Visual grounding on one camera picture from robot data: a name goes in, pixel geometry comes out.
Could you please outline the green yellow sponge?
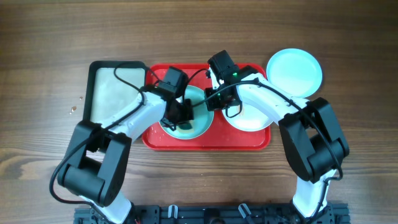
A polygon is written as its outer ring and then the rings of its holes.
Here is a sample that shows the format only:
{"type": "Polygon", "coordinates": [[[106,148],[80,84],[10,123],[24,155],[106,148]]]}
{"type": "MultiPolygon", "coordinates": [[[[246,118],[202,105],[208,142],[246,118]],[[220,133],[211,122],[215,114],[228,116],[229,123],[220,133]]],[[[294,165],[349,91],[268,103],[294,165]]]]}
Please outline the green yellow sponge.
{"type": "Polygon", "coordinates": [[[191,124],[190,121],[181,123],[177,126],[177,129],[181,132],[181,133],[193,133],[194,132],[194,128],[191,124]]]}

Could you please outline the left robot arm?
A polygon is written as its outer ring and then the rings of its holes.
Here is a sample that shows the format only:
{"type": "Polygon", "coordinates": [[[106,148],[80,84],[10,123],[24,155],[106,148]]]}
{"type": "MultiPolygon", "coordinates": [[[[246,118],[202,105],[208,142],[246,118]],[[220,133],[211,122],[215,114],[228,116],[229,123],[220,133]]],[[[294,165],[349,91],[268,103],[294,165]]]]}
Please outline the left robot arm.
{"type": "Polygon", "coordinates": [[[192,103],[183,96],[188,83],[185,72],[170,67],[163,80],[139,88],[133,103],[110,117],[107,127],[80,121],[50,179],[52,197],[69,202],[55,193],[57,182],[108,223],[125,223],[133,211],[132,202],[121,193],[131,144],[154,123],[172,131],[179,125],[191,127],[192,103]]]}

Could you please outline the light blue plate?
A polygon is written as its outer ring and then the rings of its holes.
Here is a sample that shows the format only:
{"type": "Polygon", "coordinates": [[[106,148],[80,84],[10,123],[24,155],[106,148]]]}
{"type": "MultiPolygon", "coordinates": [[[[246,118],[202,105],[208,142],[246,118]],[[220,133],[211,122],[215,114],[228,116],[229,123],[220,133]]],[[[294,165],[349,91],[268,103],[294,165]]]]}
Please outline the light blue plate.
{"type": "Polygon", "coordinates": [[[268,81],[287,93],[306,98],[320,88],[323,72],[318,60],[301,49],[284,49],[267,63],[268,81]]]}
{"type": "MultiPolygon", "coordinates": [[[[196,104],[205,99],[205,93],[199,87],[189,85],[185,90],[185,99],[189,99],[193,104],[196,104]]],[[[206,104],[202,103],[193,108],[193,120],[189,121],[190,129],[181,125],[177,126],[175,131],[166,127],[162,127],[162,129],[173,138],[182,140],[194,139],[208,130],[213,118],[214,112],[208,111],[206,104]]]]}

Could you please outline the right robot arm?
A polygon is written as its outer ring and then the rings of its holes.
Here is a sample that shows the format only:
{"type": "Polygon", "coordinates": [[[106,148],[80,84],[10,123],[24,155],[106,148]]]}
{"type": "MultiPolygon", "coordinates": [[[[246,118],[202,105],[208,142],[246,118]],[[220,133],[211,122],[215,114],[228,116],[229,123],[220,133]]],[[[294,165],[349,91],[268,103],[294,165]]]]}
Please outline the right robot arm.
{"type": "Polygon", "coordinates": [[[341,164],[349,155],[348,142],[333,108],[324,98],[310,101],[272,85],[247,65],[239,68],[227,51],[208,60],[204,103],[208,110],[226,110],[245,103],[279,126],[285,156],[297,175],[292,203],[305,223],[314,222],[326,207],[332,180],[341,180],[341,164]]]}

